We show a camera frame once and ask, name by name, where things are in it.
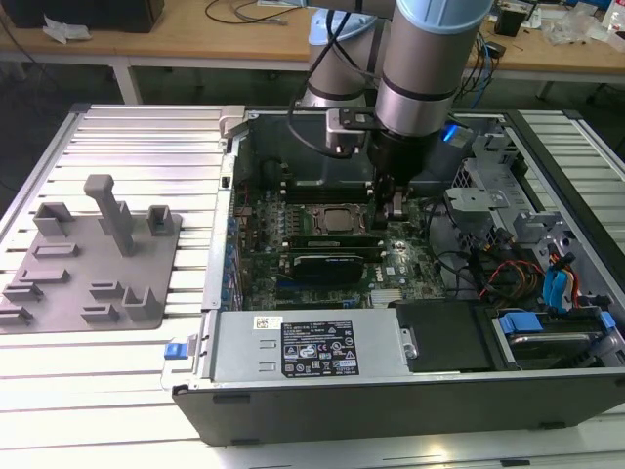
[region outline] warning label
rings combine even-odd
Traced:
[[[282,374],[287,378],[359,374],[352,322],[284,322]]]

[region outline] computer case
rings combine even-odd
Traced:
[[[41,27],[44,15],[92,29],[150,32],[161,15],[164,0],[0,0],[17,27]]]

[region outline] metal bracket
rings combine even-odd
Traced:
[[[350,108],[336,110],[340,111],[339,120],[341,126],[347,130],[380,130],[384,128],[373,116],[373,111],[362,111],[361,109],[356,110]]]
[[[517,231],[517,242],[535,243],[540,241],[562,219],[562,215],[555,212],[520,212],[513,223]]]
[[[479,188],[453,188],[445,191],[445,201],[461,232],[486,239],[493,226],[491,212],[510,207],[501,191]]]
[[[403,328],[401,330],[401,345],[407,359],[414,360],[419,357],[418,344],[410,329]]]
[[[222,280],[224,278],[230,195],[230,190],[218,191],[217,193],[211,247],[208,251],[208,265],[202,297],[202,313],[217,310],[222,306]]]
[[[224,106],[219,116],[219,132],[223,138],[231,138],[238,133],[235,128],[245,121],[245,106]]]
[[[346,117],[344,111],[349,109],[329,109],[325,113],[325,144],[336,151],[357,152],[364,145],[366,129],[343,125],[351,122],[353,117]]]

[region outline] black box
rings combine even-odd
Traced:
[[[527,18],[527,10],[521,6],[501,7],[495,23],[495,34],[517,37],[525,18]]]

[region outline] slotted aluminum surface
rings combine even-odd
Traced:
[[[605,229],[625,250],[625,165],[582,120],[561,111],[521,114]],[[536,175],[526,178],[547,210],[556,210]]]
[[[50,164],[40,165],[40,179],[30,181],[23,208],[3,219],[13,223],[0,222],[4,284],[34,236],[32,208],[39,199],[93,208],[81,201],[77,174],[92,170],[86,168],[125,175],[115,193],[131,208],[157,197],[179,207],[185,219],[167,319],[159,329],[0,336],[1,467],[476,468],[501,467],[501,459],[511,458],[545,468],[623,467],[625,406],[577,428],[549,432],[243,448],[209,448],[199,441],[162,390],[160,373],[164,344],[200,330],[216,191],[210,170],[220,154],[213,145],[218,117],[218,107],[95,107],[86,116],[71,116],[51,146]],[[88,149],[82,145],[86,141]],[[165,151],[161,142],[172,147]],[[180,381],[191,362],[175,365]],[[362,418],[366,422],[366,409]]]

